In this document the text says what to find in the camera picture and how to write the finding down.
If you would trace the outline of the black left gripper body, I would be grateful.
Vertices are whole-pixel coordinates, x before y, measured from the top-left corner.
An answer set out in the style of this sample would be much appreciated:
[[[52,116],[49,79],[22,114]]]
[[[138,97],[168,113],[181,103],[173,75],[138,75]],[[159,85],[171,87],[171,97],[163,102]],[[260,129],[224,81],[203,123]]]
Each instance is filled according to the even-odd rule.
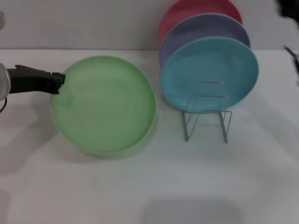
[[[10,75],[10,94],[40,91],[52,93],[52,75],[50,72],[38,70],[24,65],[16,65],[8,69]]]

